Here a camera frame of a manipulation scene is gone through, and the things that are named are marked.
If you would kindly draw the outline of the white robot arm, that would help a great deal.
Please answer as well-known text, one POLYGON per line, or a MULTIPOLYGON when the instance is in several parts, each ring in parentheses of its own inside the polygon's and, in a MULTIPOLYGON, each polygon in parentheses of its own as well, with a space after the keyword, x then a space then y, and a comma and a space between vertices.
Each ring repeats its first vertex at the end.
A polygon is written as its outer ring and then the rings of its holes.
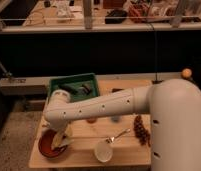
POLYGON ((54 92, 44 118, 59 130, 74 120, 133 113, 150 116, 152 171, 201 171, 201 90, 189 81, 170 79, 74 103, 67 92, 54 92))

